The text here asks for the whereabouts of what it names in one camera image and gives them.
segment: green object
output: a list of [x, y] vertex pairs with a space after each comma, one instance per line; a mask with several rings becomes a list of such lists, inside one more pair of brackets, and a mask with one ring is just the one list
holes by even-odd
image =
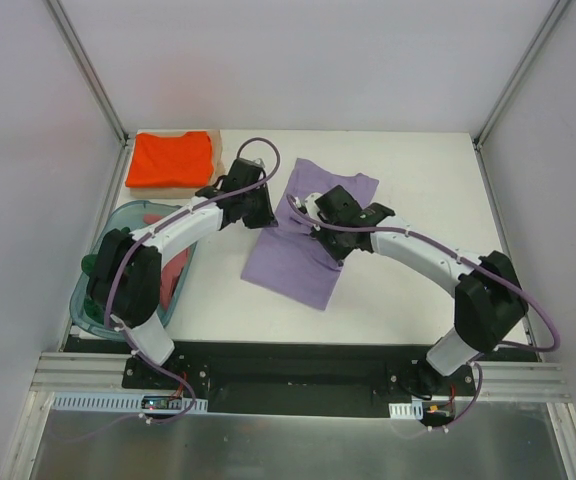
[[99, 305], [97, 305], [94, 300], [88, 296], [84, 298], [84, 312], [90, 317], [90, 319], [99, 324], [104, 323], [104, 310]]
[[86, 255], [84, 258], [81, 259], [81, 271], [84, 272], [86, 275], [90, 276], [92, 271], [95, 269], [96, 261], [97, 261], [96, 253]]

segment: red cloth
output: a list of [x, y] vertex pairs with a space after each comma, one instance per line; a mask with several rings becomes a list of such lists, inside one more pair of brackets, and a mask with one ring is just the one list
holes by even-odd
[[[161, 215], [144, 215], [144, 222], [147, 225], [152, 225], [158, 222], [163, 217]], [[190, 256], [190, 249], [187, 248], [183, 252], [179, 253], [175, 258], [170, 260], [166, 266], [161, 271], [161, 285], [159, 287], [159, 303], [164, 308], [168, 310], [170, 306], [170, 301], [175, 293], [175, 288], [177, 288], [177, 283], [179, 283], [179, 277], [181, 272], [188, 263], [188, 257]]]
[[135, 140], [126, 186], [204, 187], [214, 170], [212, 141], [207, 132], [188, 132], [181, 137], [140, 133]]

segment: white wall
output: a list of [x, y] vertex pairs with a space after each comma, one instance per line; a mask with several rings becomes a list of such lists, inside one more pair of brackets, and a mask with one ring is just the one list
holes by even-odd
[[470, 132], [553, 0], [63, 0], [124, 126]]
[[0, 1], [0, 471], [117, 153], [42, 2]]
[[576, 406], [576, 2], [483, 153], [520, 278], [561, 330]]

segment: orange cloth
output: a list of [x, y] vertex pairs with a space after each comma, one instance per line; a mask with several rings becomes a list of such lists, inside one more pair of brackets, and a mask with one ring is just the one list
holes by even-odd
[[206, 132], [181, 137], [140, 133], [135, 140], [126, 186], [130, 188], [204, 187], [214, 171]]

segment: black mounting plate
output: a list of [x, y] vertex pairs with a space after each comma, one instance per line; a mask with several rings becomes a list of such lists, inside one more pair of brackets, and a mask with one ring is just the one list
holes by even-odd
[[[175, 342], [164, 367], [188, 376], [208, 411], [237, 414], [388, 418], [390, 403], [410, 402], [397, 374], [430, 346]], [[475, 392], [463, 366], [436, 396]], [[122, 387], [175, 390], [178, 384], [136, 358], [126, 362]]]

